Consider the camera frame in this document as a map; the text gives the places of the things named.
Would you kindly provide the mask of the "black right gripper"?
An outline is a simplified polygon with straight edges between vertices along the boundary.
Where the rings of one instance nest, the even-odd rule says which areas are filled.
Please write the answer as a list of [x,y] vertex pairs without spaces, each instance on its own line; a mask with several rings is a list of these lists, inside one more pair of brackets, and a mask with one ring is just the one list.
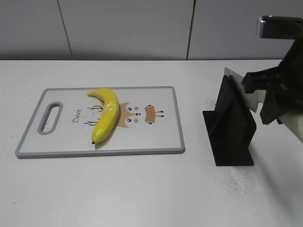
[[303,109],[303,40],[295,39],[276,68],[247,72],[242,80],[246,94],[267,90],[260,112],[262,123],[270,124],[287,111]]

